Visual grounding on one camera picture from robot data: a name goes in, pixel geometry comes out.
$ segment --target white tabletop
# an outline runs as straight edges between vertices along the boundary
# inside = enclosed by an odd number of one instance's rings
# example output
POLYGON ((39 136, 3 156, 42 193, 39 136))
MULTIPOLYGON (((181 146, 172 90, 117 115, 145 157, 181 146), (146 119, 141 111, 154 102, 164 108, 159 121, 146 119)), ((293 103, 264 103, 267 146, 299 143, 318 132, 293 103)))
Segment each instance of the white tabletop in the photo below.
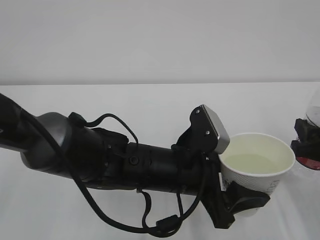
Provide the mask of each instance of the white tabletop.
POLYGON ((1 0, 0 85, 320 79, 319 0, 1 0))
MULTIPOLYGON (((189 125, 191 111, 206 104, 220 116, 228 133, 261 132, 290 144, 295 119, 304 116, 318 82, 0 86, 0 92, 34 115, 82 114, 88 121, 114 113, 127 122, 141 143, 167 147, 189 125)), ((129 135, 116 121, 102 127, 129 135)), ((215 229, 202 205, 183 223, 173 240, 316 240, 320 236, 318 172, 291 171, 254 216, 228 230, 215 229)), ((112 218, 140 227, 145 202, 134 191, 90 190, 112 218)), ((148 223, 178 212, 176 196, 151 191, 148 223)), ((182 196, 184 208, 193 196, 182 196)), ((70 179, 33 171, 17 152, 0 149, 0 233, 16 239, 153 239, 112 228, 93 213, 70 179)))

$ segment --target cable connector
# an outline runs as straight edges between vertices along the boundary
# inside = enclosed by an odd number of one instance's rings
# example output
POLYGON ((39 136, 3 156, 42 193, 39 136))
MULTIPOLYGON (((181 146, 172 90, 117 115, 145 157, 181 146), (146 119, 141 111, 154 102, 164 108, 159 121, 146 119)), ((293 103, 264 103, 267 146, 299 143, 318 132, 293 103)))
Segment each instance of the cable connector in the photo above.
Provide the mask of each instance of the cable connector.
POLYGON ((175 214, 164 219, 161 219, 155 223, 162 233, 169 233, 175 230, 181 223, 180 218, 175 214))

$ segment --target white wall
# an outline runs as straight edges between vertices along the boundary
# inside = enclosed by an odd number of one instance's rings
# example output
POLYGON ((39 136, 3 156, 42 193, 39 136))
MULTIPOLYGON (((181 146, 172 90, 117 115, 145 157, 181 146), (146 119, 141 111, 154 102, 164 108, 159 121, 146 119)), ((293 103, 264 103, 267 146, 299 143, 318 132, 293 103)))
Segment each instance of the white wall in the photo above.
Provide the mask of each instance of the white wall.
POLYGON ((318 0, 2 0, 0 84, 320 79, 318 0))

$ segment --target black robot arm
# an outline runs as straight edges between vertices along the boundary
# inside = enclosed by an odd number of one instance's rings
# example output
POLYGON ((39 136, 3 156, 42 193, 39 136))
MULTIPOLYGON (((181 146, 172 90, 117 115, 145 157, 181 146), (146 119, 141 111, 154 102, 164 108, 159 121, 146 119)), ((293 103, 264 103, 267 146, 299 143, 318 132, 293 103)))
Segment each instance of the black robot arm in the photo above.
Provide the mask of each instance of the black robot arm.
MULTIPOLYGON (((0 106, 0 147, 19 151, 30 169, 74 179, 93 210, 116 228, 169 237, 201 201, 214 226, 227 229, 235 220, 233 214, 263 207, 270 199, 265 193, 235 182, 227 191, 221 191, 219 154, 230 140, 219 117, 205 105, 192 111, 191 126, 171 148, 138 143, 128 126, 113 114, 105 114, 94 122, 86 122, 74 112, 69 117, 56 112, 34 117, 2 94, 0 106), (119 120, 136 142, 129 142, 123 134, 96 127, 105 117, 119 120), (165 218, 155 227, 129 227, 99 212, 84 186, 170 192, 177 193, 178 199, 181 193, 196 195, 196 199, 180 217, 165 218)), ((147 193, 144 196, 148 205, 147 193)))

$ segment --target paper cup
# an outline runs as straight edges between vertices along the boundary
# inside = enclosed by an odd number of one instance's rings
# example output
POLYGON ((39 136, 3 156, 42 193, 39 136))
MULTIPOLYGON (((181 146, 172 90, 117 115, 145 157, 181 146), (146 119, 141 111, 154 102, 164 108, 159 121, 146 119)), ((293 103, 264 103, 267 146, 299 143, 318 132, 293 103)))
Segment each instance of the paper cup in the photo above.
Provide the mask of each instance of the paper cup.
POLYGON ((295 154, 285 142, 274 136, 241 133, 231 137, 220 161, 224 188, 235 181, 247 189, 271 195, 283 174, 294 165, 295 154))

